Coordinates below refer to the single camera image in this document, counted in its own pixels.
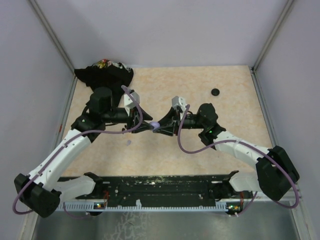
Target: gray floor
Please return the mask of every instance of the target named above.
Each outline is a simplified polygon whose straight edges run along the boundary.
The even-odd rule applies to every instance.
[[[290,210],[254,202],[240,217],[210,212],[104,212],[73,219],[39,218],[33,240],[296,240]]]

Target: small purple object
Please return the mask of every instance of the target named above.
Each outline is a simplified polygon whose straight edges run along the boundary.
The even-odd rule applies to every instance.
[[[157,121],[152,121],[150,122],[150,125],[153,126],[153,131],[156,130],[157,128],[160,128],[160,123],[158,123]]]

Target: wooden table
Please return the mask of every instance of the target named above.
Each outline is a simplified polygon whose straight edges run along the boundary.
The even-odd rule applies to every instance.
[[[212,103],[218,123],[257,145],[271,147],[266,123],[248,66],[199,66],[135,68],[130,85],[140,95],[141,107],[160,120],[170,109],[174,96],[186,98],[190,110],[197,112],[202,103]],[[219,96],[211,90],[218,88]],[[92,90],[78,81],[65,133],[81,115]],[[107,127],[121,131],[123,124]],[[199,129],[183,130],[182,145],[197,150],[201,143]],[[223,152],[207,149],[198,154],[183,153],[177,137],[145,131],[138,134],[101,134],[64,172],[63,176],[205,175],[231,171],[253,171],[251,167]]]

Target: black cloth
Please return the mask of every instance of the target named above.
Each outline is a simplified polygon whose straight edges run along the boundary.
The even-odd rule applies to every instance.
[[[92,91],[99,87],[111,89],[114,106],[118,107],[122,95],[125,93],[121,86],[129,87],[134,70],[121,62],[116,63],[103,59],[85,69],[75,69],[76,77],[90,87]]]

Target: white wall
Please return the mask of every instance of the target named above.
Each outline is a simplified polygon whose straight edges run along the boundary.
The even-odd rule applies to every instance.
[[[0,1],[0,33],[0,239],[14,240],[14,179],[49,154],[73,77],[27,1]]]
[[[296,1],[258,70],[279,144],[298,172],[313,224],[320,219],[320,1]],[[320,238],[320,228],[316,228]]]
[[[37,0],[73,64],[252,66],[286,0]]]

